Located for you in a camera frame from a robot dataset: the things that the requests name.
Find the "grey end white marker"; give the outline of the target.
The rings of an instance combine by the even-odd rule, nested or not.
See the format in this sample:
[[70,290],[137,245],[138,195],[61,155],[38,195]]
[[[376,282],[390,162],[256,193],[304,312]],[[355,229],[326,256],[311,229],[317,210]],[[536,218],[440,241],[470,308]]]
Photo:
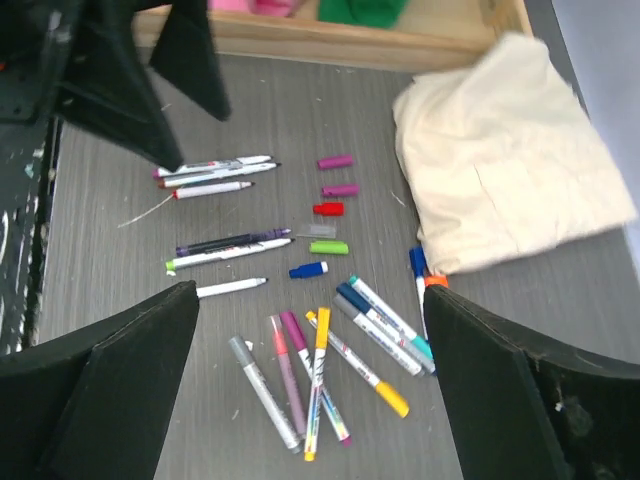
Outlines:
[[285,446],[294,454],[300,453],[301,438],[269,389],[245,340],[240,335],[236,335],[228,343]]

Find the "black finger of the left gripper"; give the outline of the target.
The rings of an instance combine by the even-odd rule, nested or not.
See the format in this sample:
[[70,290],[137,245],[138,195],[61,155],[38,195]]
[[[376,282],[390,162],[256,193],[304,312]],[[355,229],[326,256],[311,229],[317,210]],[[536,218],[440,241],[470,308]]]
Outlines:
[[65,121],[176,169],[183,156],[140,61],[132,33],[134,1],[82,1],[68,60],[56,87]]
[[150,65],[161,77],[219,121],[231,115],[208,19],[208,3],[171,1]]

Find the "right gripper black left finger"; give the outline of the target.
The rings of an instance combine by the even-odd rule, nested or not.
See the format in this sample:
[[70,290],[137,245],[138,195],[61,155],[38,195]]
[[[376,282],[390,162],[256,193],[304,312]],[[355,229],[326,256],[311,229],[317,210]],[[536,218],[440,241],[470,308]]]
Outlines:
[[199,313],[180,282],[1,358],[4,479],[151,479]]

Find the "magenta pen cap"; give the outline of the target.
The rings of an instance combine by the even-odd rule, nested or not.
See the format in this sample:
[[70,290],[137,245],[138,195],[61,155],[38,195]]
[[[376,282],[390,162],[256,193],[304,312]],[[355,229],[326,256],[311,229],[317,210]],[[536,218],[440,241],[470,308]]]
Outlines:
[[321,188],[321,194],[325,198],[354,197],[359,192],[360,186],[358,184],[331,185]]
[[321,158],[317,161],[317,167],[320,170],[337,169],[351,166],[354,163],[351,155],[337,155]]

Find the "dark purple clear pen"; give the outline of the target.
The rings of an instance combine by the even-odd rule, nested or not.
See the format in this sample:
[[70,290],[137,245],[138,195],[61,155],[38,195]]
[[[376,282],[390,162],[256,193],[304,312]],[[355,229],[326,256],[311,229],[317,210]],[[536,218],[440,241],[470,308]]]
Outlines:
[[291,232],[292,230],[290,228],[277,228],[259,233],[246,233],[242,235],[210,240],[186,246],[178,246],[175,252],[177,257],[186,257],[189,255],[207,253],[228,247],[242,246],[261,241],[279,239],[290,234]]

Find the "blue end white marker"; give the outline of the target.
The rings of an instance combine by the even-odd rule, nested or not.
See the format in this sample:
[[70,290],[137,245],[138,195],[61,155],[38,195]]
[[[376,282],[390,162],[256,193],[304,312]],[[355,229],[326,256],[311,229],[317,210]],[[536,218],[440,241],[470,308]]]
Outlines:
[[226,282],[222,284],[216,284],[206,287],[198,287],[196,289],[197,296],[199,299],[219,296],[228,293],[233,293],[237,291],[243,291],[248,289],[257,288],[262,286],[268,282],[268,279],[265,277],[255,277],[244,280],[237,280],[232,282]]

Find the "clear pen cap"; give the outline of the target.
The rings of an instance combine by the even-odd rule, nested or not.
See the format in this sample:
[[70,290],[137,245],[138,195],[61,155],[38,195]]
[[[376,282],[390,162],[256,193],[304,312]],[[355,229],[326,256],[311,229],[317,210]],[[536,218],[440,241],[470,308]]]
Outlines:
[[334,225],[303,224],[296,230],[298,237],[330,239],[337,236],[337,228]]

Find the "green cap rainbow pen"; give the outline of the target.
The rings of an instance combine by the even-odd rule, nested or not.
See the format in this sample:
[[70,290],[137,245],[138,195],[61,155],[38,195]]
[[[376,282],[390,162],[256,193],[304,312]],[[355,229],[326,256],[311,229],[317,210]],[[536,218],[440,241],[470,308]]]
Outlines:
[[242,256],[248,256],[257,253],[263,253],[268,250],[284,247],[293,243],[291,238],[274,239],[261,241],[253,244],[230,247],[214,252],[189,255],[169,260],[165,263],[167,272],[176,272],[187,267],[194,267],[212,262],[230,260]]

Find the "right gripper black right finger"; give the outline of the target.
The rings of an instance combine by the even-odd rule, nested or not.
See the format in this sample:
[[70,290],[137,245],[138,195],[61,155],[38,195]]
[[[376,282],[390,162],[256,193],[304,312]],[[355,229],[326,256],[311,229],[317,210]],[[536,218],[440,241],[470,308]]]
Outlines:
[[464,478],[638,478],[638,365],[440,285],[427,288],[424,311]]

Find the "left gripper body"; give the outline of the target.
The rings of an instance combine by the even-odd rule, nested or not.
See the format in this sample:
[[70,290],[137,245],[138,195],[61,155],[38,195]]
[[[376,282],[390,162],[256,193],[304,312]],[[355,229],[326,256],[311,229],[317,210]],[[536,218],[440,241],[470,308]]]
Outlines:
[[35,124],[59,117],[66,74],[87,1],[1,3],[1,122]]

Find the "green pen cap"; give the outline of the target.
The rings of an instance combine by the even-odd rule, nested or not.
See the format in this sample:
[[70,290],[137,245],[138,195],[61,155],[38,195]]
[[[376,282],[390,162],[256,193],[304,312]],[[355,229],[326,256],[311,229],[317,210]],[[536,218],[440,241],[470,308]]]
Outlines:
[[349,245],[343,241],[316,240],[309,244],[309,252],[325,255],[348,255]]

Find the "red cap white pen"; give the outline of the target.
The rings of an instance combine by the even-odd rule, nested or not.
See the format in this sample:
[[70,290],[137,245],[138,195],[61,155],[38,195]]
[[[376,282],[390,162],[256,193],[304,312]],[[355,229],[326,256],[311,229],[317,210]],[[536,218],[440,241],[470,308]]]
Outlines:
[[251,188],[255,185],[254,182],[236,181],[225,182],[220,184],[201,185],[194,187],[179,188],[172,192],[172,197],[177,200],[197,198],[209,195],[217,195],[229,192],[241,191],[247,188]]

